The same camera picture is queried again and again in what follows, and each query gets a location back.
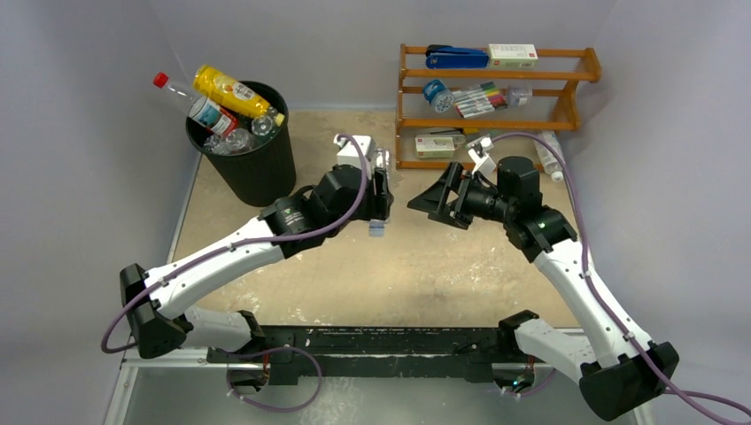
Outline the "clear bottle white cap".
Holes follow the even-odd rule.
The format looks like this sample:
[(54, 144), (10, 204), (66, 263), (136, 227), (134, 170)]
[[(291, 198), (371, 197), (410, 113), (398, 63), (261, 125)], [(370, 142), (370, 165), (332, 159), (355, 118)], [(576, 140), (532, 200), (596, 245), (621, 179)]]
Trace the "clear bottle white cap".
[(250, 151), (254, 143), (255, 138), (251, 132), (236, 128), (226, 136), (212, 134), (205, 140), (203, 148), (215, 155), (229, 156)]

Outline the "dark green label bottle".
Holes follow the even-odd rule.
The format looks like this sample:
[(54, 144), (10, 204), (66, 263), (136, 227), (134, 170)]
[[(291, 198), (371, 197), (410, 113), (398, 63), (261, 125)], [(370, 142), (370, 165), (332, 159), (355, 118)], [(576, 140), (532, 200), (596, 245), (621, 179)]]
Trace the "dark green label bottle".
[(279, 131), (284, 121), (283, 114), (262, 115), (254, 118), (251, 123), (252, 134), (259, 139), (270, 139)]

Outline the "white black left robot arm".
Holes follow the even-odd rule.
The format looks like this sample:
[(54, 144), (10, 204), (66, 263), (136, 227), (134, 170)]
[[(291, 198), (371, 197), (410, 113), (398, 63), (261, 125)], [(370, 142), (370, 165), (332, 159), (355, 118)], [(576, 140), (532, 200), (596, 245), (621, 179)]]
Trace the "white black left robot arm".
[(335, 237), (353, 220), (382, 228), (393, 195), (389, 172), (336, 165), (316, 185), (275, 200), (240, 229), (189, 256), (145, 269), (120, 270), (121, 317), (143, 359), (197, 345), (258, 359), (264, 338), (252, 313), (220, 313), (196, 306), (204, 296), (251, 271), (294, 257)]

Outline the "red cap bottle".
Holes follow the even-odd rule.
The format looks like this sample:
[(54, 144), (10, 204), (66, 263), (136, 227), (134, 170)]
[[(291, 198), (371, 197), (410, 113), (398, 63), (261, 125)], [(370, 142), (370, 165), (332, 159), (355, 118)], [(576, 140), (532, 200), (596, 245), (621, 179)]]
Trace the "red cap bottle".
[(152, 81), (180, 112), (219, 137), (228, 136), (238, 128), (237, 118), (211, 98), (195, 91), (189, 84), (157, 73)]

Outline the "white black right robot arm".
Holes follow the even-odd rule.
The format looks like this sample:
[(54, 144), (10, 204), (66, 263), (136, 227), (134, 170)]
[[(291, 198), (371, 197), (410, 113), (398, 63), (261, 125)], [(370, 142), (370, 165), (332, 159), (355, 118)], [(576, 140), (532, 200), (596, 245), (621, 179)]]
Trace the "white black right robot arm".
[(665, 393), (660, 377), (672, 377), (679, 363), (674, 346), (656, 343), (618, 304), (593, 265), (583, 263), (590, 252), (565, 216), (544, 205), (531, 160), (506, 157), (496, 171), (496, 183), (486, 185), (481, 174), (452, 162), (407, 206), (459, 229), (475, 218), (502, 224), (511, 244), (555, 287), (585, 333), (576, 339), (535, 313), (518, 313), (499, 325), (499, 353), (510, 360), (528, 354), (554, 367), (577, 384), (603, 421)]

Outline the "white label bottle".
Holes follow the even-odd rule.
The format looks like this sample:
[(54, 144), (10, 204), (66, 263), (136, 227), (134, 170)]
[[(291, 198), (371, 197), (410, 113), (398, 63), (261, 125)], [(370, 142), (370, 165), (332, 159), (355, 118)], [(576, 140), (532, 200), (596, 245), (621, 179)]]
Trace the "white label bottle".
[(555, 152), (560, 158), (562, 156), (561, 145), (558, 141), (557, 135), (554, 131), (541, 131), (538, 133), (538, 137), (546, 142), (553, 150), (550, 151), (544, 144), (535, 142), (535, 150), (538, 154), (538, 159), (542, 165), (546, 174), (548, 174), (554, 182), (563, 182), (564, 173), (562, 171), (563, 161), (559, 161), (553, 154)]

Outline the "yellow lemon drink bottle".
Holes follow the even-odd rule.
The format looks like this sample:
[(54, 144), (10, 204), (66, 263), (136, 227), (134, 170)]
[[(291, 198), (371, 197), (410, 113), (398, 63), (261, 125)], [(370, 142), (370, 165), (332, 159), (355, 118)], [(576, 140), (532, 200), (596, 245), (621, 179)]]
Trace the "yellow lemon drink bottle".
[(264, 97), (212, 66), (203, 65), (196, 71), (193, 87), (234, 112), (254, 119), (268, 117), (277, 127), (284, 121), (285, 115), (278, 112)]

